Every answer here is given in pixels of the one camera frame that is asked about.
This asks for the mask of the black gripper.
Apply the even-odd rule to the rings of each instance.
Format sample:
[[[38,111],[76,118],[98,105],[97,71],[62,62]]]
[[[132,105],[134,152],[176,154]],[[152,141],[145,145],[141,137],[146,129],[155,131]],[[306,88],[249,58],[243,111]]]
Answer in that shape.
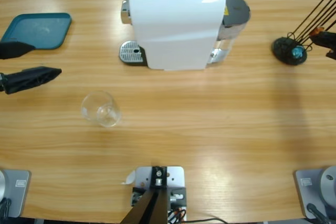
[[[33,50],[35,50],[35,46],[24,42],[2,42],[0,58],[3,60],[18,58]],[[13,94],[32,89],[54,80],[61,73],[61,69],[52,67],[29,68],[11,74],[0,73],[0,92]]]

